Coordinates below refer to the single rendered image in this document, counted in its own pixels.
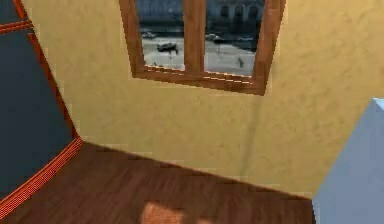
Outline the pale blue cabinet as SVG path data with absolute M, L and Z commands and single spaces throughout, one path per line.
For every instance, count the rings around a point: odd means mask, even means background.
M 384 99 L 369 103 L 312 205 L 316 224 L 384 224 Z

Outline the red framed dark glass door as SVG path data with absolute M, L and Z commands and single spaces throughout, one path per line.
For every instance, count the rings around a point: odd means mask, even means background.
M 0 0 L 0 221 L 82 145 L 21 0 Z

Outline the brown wooden framed window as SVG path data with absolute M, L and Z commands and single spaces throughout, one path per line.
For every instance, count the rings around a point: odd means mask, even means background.
M 262 96 L 266 92 L 285 4 L 286 0 L 266 0 L 252 74 L 240 76 L 204 69 L 206 0 L 183 0 L 183 70 L 147 66 L 144 63 L 135 0 L 119 0 L 132 76 Z

